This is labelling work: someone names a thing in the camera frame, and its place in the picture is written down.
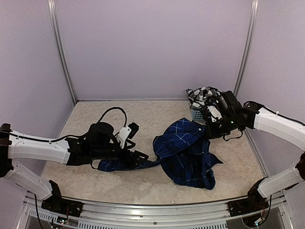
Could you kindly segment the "light blue plastic basket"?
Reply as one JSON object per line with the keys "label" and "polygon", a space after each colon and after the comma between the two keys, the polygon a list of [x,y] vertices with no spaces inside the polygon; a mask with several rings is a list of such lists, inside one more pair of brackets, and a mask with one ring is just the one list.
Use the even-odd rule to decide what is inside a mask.
{"label": "light blue plastic basket", "polygon": [[204,103],[193,102],[190,104],[190,113],[194,121],[206,121],[207,117],[203,115]]}

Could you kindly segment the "blue plaid long sleeve shirt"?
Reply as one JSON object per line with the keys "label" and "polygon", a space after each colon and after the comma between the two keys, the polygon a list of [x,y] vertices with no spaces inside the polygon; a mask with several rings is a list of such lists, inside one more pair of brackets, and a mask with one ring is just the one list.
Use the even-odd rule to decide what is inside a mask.
{"label": "blue plaid long sleeve shirt", "polygon": [[172,123],[152,143],[155,161],[144,160],[129,167],[135,155],[125,159],[101,160],[97,169],[104,172],[147,169],[161,166],[165,174],[176,184],[212,190],[216,180],[213,166],[221,160],[209,151],[210,141],[205,136],[205,126],[181,118]]}

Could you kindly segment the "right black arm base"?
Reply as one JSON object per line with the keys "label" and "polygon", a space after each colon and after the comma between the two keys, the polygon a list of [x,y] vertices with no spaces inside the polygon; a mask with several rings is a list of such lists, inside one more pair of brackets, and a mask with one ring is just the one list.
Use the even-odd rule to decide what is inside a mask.
{"label": "right black arm base", "polygon": [[247,197],[240,200],[228,202],[228,209],[231,217],[240,216],[269,208],[269,201],[258,192],[259,184],[263,178],[258,180],[247,192]]}

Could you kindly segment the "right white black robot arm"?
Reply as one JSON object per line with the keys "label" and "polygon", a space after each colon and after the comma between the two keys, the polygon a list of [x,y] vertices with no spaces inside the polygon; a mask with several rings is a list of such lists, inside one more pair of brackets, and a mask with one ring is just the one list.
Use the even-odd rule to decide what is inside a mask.
{"label": "right white black robot arm", "polygon": [[[246,128],[267,132],[281,138],[302,151],[305,149],[305,124],[275,112],[265,105],[247,101],[241,104],[231,91],[222,92],[206,100],[202,110],[209,139],[225,139],[231,131],[243,132]],[[263,199],[287,190],[305,180],[305,156],[290,168],[256,182],[248,191],[244,208],[255,211]]]}

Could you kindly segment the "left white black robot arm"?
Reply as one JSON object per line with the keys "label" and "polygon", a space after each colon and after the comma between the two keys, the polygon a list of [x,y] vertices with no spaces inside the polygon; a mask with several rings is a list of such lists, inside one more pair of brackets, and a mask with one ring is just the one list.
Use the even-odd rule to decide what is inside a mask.
{"label": "left white black robot arm", "polygon": [[67,202],[62,198],[58,185],[42,179],[19,163],[18,159],[51,161],[67,166],[87,165],[94,160],[117,159],[128,169],[148,160],[148,155],[132,151],[131,141],[139,127],[136,123],[124,126],[117,135],[105,122],[89,127],[81,136],[67,135],[59,139],[39,138],[12,131],[10,124],[0,127],[0,176],[10,179],[49,204],[56,212],[62,212]]}

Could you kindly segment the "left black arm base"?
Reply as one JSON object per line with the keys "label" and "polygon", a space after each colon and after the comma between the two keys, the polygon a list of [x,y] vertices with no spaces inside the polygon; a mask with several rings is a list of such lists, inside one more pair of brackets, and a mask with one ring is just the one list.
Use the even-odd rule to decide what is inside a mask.
{"label": "left black arm base", "polygon": [[52,180],[49,180],[49,183],[52,188],[51,196],[42,201],[41,208],[66,215],[67,217],[73,216],[79,218],[83,209],[83,203],[63,198],[58,184]]}

